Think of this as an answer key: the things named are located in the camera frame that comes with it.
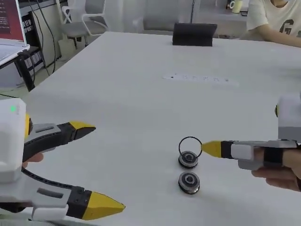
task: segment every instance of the power strip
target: power strip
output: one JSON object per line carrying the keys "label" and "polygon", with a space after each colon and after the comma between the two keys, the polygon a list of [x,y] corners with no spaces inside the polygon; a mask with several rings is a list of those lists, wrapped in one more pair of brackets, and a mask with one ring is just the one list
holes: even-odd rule
{"label": "power strip", "polygon": [[196,75],[186,75],[186,74],[172,74],[164,76],[163,79],[175,80],[175,81],[190,81],[190,82],[200,82],[200,83],[211,83],[216,85],[229,85],[238,87],[239,83],[237,81],[232,81],[226,78],[216,78],[210,76],[196,76]]}

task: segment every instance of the table surface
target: table surface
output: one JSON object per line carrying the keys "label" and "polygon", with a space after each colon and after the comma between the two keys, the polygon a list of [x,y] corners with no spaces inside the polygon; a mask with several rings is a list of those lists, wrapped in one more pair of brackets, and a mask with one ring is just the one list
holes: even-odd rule
{"label": "table surface", "polygon": [[[301,195],[274,188],[235,160],[203,153],[200,191],[178,187],[178,143],[277,139],[278,97],[299,91],[300,49],[214,40],[174,47],[170,36],[106,32],[24,100],[34,123],[81,120],[97,130],[46,153],[32,172],[124,203],[102,226],[300,225]],[[182,73],[224,77],[239,87],[162,79]],[[198,152],[194,141],[183,150]]]}

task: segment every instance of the wire ring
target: wire ring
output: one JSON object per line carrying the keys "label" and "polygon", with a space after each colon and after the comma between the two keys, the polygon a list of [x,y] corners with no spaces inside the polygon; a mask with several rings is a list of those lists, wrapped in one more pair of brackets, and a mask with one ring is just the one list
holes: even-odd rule
{"label": "wire ring", "polygon": [[202,152],[203,152],[203,150],[202,150],[202,142],[201,142],[199,139],[197,139],[196,137],[184,137],[184,138],[180,141],[180,143],[179,143],[179,153],[180,153],[180,155],[183,156],[183,155],[182,155],[182,152],[181,152],[181,143],[182,143],[184,140],[188,139],[188,138],[195,139],[195,140],[197,140],[197,141],[201,144],[201,151],[200,151],[200,153],[198,154],[198,156],[197,156],[196,158],[200,157],[201,154],[202,154]]}

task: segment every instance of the black tablet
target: black tablet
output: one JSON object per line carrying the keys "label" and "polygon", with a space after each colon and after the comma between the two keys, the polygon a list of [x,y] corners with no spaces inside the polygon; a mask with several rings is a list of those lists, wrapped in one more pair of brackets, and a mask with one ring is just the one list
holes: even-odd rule
{"label": "black tablet", "polygon": [[174,46],[212,46],[217,24],[174,24]]}

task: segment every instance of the white t-shirt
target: white t-shirt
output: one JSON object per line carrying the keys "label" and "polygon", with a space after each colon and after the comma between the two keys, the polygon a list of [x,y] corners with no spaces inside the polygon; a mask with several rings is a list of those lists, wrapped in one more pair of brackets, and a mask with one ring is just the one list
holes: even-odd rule
{"label": "white t-shirt", "polygon": [[301,0],[289,0],[282,8],[275,7],[270,0],[250,0],[247,30],[264,24],[269,24],[273,30],[301,37]]}

